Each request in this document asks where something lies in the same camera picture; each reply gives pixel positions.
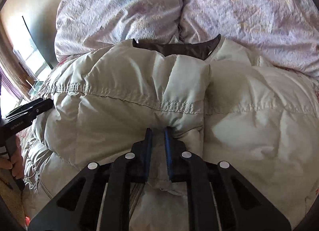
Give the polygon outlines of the person's left hand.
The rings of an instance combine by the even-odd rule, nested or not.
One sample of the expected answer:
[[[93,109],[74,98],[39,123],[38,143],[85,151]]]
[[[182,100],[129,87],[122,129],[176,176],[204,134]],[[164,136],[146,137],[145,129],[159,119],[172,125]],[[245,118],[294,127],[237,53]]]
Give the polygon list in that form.
[[[11,156],[10,160],[1,158],[0,160],[0,169],[12,170],[11,174],[13,177],[18,179],[24,178],[24,164],[21,150],[21,141],[20,138],[16,137],[16,147],[17,149]]]

